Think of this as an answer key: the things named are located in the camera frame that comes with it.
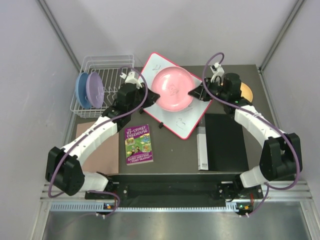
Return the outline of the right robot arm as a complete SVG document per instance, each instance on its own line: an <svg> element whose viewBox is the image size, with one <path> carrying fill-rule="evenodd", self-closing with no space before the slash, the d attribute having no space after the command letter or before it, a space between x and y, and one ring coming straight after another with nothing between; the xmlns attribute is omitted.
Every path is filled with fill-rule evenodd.
<svg viewBox="0 0 320 240"><path fill-rule="evenodd" d="M223 104L225 114L206 114L205 126L198 128L197 148L200 164L207 169L224 170L227 164L244 163L247 159L243 129L260 144L258 166L241 167L232 183L233 192L245 198L252 187L293 175L303 169L301 141L297 134L287 134L267 121L243 96L243 83L236 73L221 77L215 73L188 94L208 102Z"/></svg>

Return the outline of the pink plate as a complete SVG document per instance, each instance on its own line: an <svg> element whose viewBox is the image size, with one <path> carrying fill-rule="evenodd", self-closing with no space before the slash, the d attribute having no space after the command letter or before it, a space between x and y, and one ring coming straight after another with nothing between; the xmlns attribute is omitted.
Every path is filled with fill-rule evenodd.
<svg viewBox="0 0 320 240"><path fill-rule="evenodd" d="M160 70L151 84L151 90L160 95L156 104L169 112L179 112L188 107L193 101L189 92L195 87L193 76L179 66Z"/></svg>

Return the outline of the blue plate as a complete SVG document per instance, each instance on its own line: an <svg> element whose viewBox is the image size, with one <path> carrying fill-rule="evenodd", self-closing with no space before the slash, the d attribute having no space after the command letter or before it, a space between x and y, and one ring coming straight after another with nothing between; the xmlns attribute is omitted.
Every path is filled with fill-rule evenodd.
<svg viewBox="0 0 320 240"><path fill-rule="evenodd" d="M84 109L90 109L92 107L91 103L87 97L86 84L88 79L88 74L82 72L76 79L75 82L75 97L80 106Z"/></svg>

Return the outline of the purple plate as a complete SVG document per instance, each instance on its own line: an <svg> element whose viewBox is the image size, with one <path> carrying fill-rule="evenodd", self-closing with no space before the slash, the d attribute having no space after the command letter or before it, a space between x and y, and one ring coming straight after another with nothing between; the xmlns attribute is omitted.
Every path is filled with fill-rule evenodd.
<svg viewBox="0 0 320 240"><path fill-rule="evenodd" d="M103 106L105 90L102 79L97 72L92 72L88 75L86 95L94 108L100 109Z"/></svg>

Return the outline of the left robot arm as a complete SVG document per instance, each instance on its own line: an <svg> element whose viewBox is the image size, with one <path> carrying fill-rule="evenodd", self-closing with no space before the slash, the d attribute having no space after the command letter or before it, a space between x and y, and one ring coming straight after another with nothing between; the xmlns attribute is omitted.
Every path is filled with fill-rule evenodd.
<svg viewBox="0 0 320 240"><path fill-rule="evenodd" d="M138 88L134 83L123 83L113 104L90 128L73 142L49 151L45 172L49 190L56 187L68 196L80 191L97 192L102 198L109 198L114 187L108 177L101 172L85 172L82 166L103 142L116 135L131 120L132 113L152 106L159 98L160 95L146 84Z"/></svg>

